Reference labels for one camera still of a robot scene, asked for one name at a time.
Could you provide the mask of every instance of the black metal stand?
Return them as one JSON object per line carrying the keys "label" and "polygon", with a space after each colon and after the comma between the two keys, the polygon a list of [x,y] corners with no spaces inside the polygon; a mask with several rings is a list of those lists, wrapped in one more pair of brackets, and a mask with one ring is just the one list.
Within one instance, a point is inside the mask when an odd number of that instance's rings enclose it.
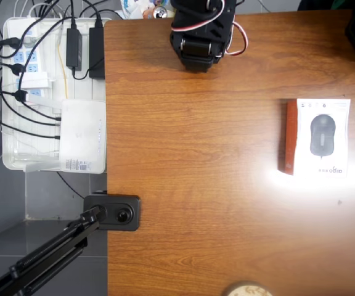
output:
{"label": "black metal stand", "polygon": [[0,277],[0,296],[30,296],[82,254],[87,237],[96,229],[135,231],[140,199],[125,195],[90,195],[84,213],[49,242],[36,249]]}

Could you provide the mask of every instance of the power adapter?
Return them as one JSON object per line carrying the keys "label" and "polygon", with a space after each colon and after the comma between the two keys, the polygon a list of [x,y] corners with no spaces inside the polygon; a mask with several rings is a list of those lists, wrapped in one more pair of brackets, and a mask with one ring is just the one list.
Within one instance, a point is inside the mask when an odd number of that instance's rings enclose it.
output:
{"label": "power adapter", "polygon": [[67,67],[81,71],[82,36],[75,24],[67,29]]}
{"label": "power adapter", "polygon": [[105,79],[104,28],[101,19],[97,19],[96,26],[90,28],[89,47],[89,76]]}

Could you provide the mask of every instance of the power outlet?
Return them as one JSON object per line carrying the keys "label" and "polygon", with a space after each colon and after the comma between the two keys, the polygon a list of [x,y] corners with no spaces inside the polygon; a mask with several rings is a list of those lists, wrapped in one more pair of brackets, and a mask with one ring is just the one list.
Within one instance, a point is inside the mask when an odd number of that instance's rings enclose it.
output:
{"label": "power outlet", "polygon": [[32,89],[32,90],[30,91],[30,94],[33,94],[34,96],[39,96],[39,97],[42,96],[40,89]]}
{"label": "power outlet", "polygon": [[[27,59],[29,58],[30,54],[31,54],[31,51],[26,51],[25,55],[26,55]],[[34,51],[34,53],[31,55],[30,62],[36,62],[36,51]]]}
{"label": "power outlet", "polygon": [[28,65],[27,72],[38,72],[38,65],[33,65],[33,64]]}
{"label": "power outlet", "polygon": [[13,57],[13,61],[15,62],[15,64],[24,63],[24,53],[22,51],[16,53],[16,55]]}

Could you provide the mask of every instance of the wood grain surface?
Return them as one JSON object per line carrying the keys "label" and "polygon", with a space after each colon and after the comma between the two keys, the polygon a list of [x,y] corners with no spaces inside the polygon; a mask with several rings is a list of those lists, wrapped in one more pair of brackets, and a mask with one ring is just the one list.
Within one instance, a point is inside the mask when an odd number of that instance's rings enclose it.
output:
{"label": "wood grain surface", "polygon": [[[171,20],[106,24],[108,192],[142,199],[138,231],[108,234],[109,295],[221,296],[239,281],[274,296],[355,295],[350,16],[239,15],[247,53],[208,73],[184,70]],[[279,171],[297,97],[352,100],[347,179]]]}

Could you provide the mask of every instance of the yellow cable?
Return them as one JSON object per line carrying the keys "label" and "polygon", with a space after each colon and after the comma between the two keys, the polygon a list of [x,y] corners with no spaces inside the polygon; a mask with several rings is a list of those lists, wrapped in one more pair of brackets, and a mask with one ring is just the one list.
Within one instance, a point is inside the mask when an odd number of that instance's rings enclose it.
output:
{"label": "yellow cable", "polygon": [[60,52],[60,45],[59,45],[59,44],[57,45],[57,51],[59,52],[59,58],[60,58],[62,73],[63,73],[63,75],[64,75],[65,98],[68,99],[67,75],[65,74],[65,68],[64,68],[64,63],[62,62],[61,52]]}

